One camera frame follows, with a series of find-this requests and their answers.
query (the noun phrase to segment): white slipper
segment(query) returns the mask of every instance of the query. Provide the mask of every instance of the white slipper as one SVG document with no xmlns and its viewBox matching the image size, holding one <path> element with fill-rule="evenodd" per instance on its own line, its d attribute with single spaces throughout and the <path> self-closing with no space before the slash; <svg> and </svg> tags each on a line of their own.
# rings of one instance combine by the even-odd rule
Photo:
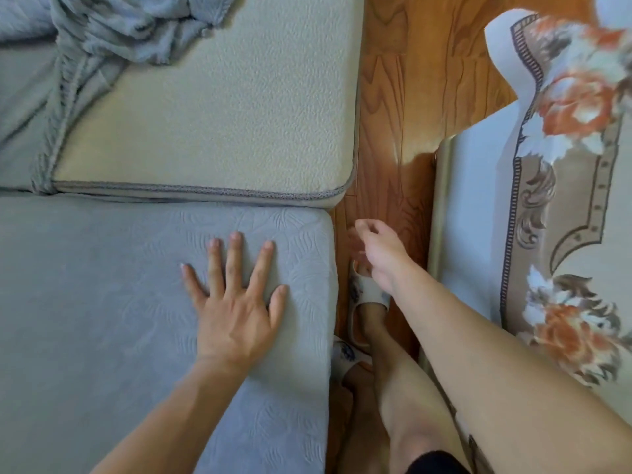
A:
<svg viewBox="0 0 632 474">
<path fill-rule="evenodd" d="M 342 384 L 344 375 L 358 363 L 373 366 L 371 356 L 357 350 L 338 336 L 334 336 L 334 346 L 331 350 L 331 380 Z"/>
<path fill-rule="evenodd" d="M 377 303 L 386 307 L 388 311 L 391 307 L 391 295 L 383 291 L 381 287 L 368 276 L 362 276 L 356 270 L 357 262 L 351 262 L 349 266 L 349 310 L 347 311 L 347 335 L 349 341 L 362 351 L 370 352 L 370 346 L 366 342 L 358 342 L 353 334 L 353 323 L 355 310 L 361 304 Z"/>
</svg>

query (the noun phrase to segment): leg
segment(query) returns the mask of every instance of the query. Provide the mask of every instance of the leg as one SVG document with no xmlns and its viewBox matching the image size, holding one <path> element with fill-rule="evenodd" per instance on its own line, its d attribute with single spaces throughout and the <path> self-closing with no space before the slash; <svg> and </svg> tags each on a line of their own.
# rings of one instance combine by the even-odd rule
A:
<svg viewBox="0 0 632 474">
<path fill-rule="evenodd" d="M 386 330 L 385 308 L 363 304 L 359 314 L 371 345 L 375 396 L 391 438 L 390 473 L 404 474 L 422 454 L 438 450 L 469 467 L 452 415 L 437 387 Z"/>
<path fill-rule="evenodd" d="M 338 456 L 337 474 L 387 474 L 389 438 L 380 419 L 374 377 L 360 365 L 343 378 L 353 395 L 352 416 Z"/>
</svg>

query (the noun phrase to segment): left hand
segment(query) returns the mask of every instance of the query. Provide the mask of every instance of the left hand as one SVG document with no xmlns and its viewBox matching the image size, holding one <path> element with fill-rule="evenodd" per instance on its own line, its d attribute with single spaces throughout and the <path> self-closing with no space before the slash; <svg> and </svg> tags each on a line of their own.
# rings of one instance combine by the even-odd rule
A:
<svg viewBox="0 0 632 474">
<path fill-rule="evenodd" d="M 221 243 L 209 243 L 209 294 L 195 271 L 182 266 L 186 290 L 200 319 L 197 358 L 209 359 L 226 368 L 249 370 L 272 347 L 285 309 L 287 286 L 279 286 L 265 307 L 264 289 L 273 259 L 274 244 L 266 241 L 246 289 L 241 286 L 243 237 L 231 234 L 226 261 L 226 282 L 222 277 Z"/>
</svg>

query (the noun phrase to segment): beige mat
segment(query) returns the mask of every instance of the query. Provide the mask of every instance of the beige mat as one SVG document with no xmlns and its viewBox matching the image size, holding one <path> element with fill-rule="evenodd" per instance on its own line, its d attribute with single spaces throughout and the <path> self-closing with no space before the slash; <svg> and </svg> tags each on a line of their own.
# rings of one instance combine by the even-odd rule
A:
<svg viewBox="0 0 632 474">
<path fill-rule="evenodd" d="M 364 0 L 241 0 L 173 67 L 77 124 L 59 191 L 330 207 L 355 167 Z"/>
</svg>

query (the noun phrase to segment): cushion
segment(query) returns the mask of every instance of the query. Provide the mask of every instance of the cushion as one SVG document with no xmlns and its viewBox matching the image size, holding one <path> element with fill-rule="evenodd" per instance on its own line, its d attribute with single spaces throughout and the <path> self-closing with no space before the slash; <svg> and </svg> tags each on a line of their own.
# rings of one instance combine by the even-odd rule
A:
<svg viewBox="0 0 632 474">
<path fill-rule="evenodd" d="M 0 459 L 6 472 L 88 472 L 191 366 L 197 317 L 179 263 L 205 243 L 265 239 L 266 296 L 290 286 L 278 339 L 237 393 L 197 472 L 322 473 L 337 276 L 323 210 L 0 196 Z"/>
<path fill-rule="evenodd" d="M 352 180 L 363 0 L 241 0 L 133 66 L 69 135 L 59 191 L 334 206 Z"/>
</svg>

